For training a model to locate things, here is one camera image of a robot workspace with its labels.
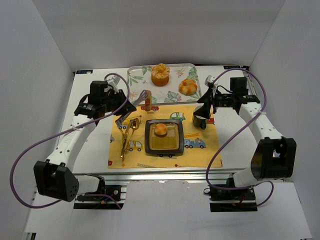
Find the herb bread slice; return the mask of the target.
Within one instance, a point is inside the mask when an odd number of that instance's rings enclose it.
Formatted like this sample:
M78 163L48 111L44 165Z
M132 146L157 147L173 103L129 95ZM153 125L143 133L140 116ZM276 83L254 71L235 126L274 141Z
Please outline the herb bread slice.
M147 98L145 99L145 111L149 112L152 110L152 92L150 90L146 90Z

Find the small round bread roll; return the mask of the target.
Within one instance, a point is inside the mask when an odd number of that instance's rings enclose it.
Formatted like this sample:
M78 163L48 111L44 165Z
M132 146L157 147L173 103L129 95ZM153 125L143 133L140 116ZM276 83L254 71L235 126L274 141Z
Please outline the small round bread roll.
M164 123L157 123L154 127L154 134L158 137L164 137L168 133L167 126Z

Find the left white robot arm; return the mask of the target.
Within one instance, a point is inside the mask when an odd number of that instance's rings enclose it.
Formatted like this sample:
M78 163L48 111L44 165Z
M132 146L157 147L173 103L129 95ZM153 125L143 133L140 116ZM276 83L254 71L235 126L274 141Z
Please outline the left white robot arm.
M89 94L79 101L74 111L68 132L46 160L37 161L33 167L38 193L66 202L78 195L104 194L106 187L101 176L73 174L76 159L106 113L119 116L135 110L124 91L118 89L115 79L92 81Z

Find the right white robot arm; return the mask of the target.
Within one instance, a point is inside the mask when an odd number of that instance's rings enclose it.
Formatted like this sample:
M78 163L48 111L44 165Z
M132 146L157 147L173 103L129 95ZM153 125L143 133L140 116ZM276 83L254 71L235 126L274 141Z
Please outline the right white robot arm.
M245 121L257 143L250 166L230 175L228 188L237 190L254 186L262 180L285 179L293 175L297 143L280 133L268 117L256 95L249 94L245 77L230 78L226 93L218 90L213 76L205 80L207 91L198 100L202 106L195 110L194 117L208 119L210 110L232 108Z

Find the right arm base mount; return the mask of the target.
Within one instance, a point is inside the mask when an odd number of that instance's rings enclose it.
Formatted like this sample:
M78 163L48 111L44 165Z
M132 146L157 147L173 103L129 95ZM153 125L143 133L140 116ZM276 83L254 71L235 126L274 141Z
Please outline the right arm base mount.
M208 186L203 194L209 197L212 213L257 212L253 189L221 190Z

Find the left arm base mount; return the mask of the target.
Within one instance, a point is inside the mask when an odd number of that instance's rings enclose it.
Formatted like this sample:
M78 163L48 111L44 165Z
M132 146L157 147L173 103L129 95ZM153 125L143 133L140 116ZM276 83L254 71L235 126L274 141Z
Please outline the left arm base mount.
M74 201L75 210L120 210L125 203L127 186L105 183L101 192L78 195Z

